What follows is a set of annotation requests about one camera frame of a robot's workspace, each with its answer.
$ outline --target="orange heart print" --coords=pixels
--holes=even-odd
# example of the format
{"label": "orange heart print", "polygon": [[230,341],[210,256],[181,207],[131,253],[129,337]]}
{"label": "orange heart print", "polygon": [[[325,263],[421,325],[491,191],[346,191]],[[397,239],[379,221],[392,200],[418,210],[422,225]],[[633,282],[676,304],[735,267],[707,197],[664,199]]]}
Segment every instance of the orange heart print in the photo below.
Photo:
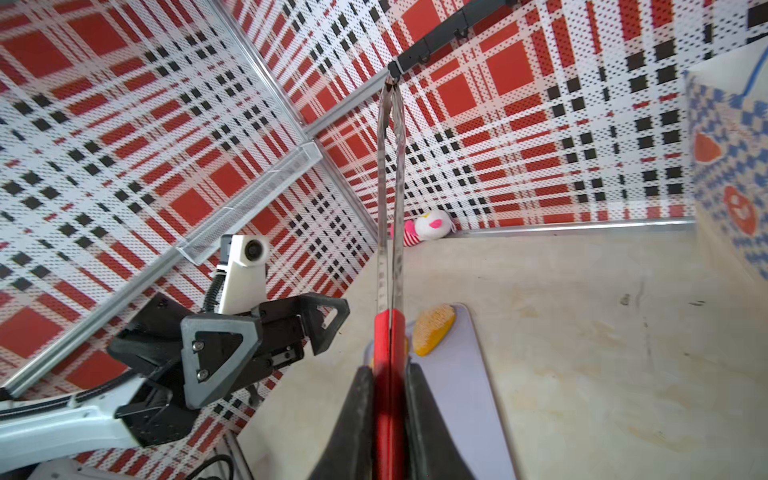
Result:
{"label": "orange heart print", "polygon": [[709,135],[698,133],[694,141],[694,157],[702,164],[710,164],[720,158],[723,150]]}
{"label": "orange heart print", "polygon": [[733,185],[728,185],[723,191],[723,202],[728,207],[730,219],[746,235],[754,235],[757,231],[757,214],[750,199],[742,195]]}

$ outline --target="white cutting board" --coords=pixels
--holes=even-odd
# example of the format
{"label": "white cutting board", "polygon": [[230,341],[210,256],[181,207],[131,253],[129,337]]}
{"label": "white cutting board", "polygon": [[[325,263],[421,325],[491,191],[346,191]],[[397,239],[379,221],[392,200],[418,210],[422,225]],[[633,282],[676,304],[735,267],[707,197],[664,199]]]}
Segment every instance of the white cutting board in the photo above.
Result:
{"label": "white cutting board", "polygon": [[[453,443],[475,480],[515,480],[472,318],[463,304],[451,306],[456,311],[451,329],[427,356],[411,351],[411,361],[422,367]],[[414,324],[406,327],[409,345]],[[366,349],[366,365],[371,353],[372,343]]]}

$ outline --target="red tong handle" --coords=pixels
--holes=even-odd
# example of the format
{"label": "red tong handle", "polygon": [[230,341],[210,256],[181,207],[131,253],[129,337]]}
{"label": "red tong handle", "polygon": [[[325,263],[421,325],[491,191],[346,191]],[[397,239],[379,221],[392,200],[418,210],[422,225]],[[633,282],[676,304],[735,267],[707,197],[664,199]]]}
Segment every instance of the red tong handle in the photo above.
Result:
{"label": "red tong handle", "polygon": [[376,315],[373,340],[376,480],[402,480],[405,475],[406,318],[399,310]]}

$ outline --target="pink plush toy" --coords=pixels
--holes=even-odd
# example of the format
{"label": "pink plush toy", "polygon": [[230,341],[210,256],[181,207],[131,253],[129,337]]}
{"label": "pink plush toy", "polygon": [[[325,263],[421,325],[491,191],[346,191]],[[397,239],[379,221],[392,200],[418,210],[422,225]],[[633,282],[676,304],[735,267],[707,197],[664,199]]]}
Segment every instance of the pink plush toy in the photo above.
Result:
{"label": "pink plush toy", "polygon": [[[389,227],[389,235],[393,236],[393,227]],[[406,247],[413,247],[426,240],[437,240],[456,231],[456,226],[451,221],[450,215],[444,210],[430,210],[426,214],[417,217],[416,220],[407,220],[405,225]]]}

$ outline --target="plaid wallpaper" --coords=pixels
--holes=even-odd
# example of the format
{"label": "plaid wallpaper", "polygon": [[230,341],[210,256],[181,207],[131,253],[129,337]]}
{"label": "plaid wallpaper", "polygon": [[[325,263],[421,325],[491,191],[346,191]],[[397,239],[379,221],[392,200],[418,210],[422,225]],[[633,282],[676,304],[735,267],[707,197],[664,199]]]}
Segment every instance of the plaid wallpaper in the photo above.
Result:
{"label": "plaid wallpaper", "polygon": [[[0,380],[7,379],[296,144],[203,2],[18,2],[0,9]],[[340,296],[372,253],[324,170],[256,216],[270,298]],[[179,263],[26,393],[97,386],[124,371],[104,352],[160,291],[197,310],[216,259]],[[281,376],[262,382],[261,396]],[[88,452],[88,465],[184,476],[247,394],[208,407],[185,440]]]}
{"label": "plaid wallpaper", "polygon": [[[462,229],[693,214],[683,71],[765,35],[766,4],[521,3],[406,76],[406,213]],[[307,122],[462,6],[227,4]],[[374,217],[376,115],[372,99],[319,136]]]}

